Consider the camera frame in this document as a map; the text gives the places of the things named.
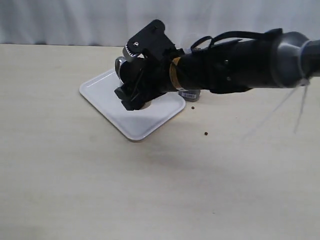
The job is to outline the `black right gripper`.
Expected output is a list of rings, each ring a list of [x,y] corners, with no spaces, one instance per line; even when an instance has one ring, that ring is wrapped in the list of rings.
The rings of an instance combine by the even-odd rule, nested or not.
[[[121,84],[114,90],[127,111],[141,110],[144,105],[163,96],[161,85],[169,78],[169,66],[173,58],[183,51],[166,36],[165,24],[154,19],[132,36],[127,42],[138,42],[144,47],[144,68],[117,73]]]

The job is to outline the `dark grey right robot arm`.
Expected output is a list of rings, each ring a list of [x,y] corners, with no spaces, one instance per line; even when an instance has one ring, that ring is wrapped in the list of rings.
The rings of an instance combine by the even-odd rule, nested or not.
[[[116,68],[122,84],[114,92],[128,111],[169,92],[293,89],[320,74],[320,42],[297,31],[227,31],[204,36],[185,51],[165,30],[154,19],[123,48],[124,62]]]

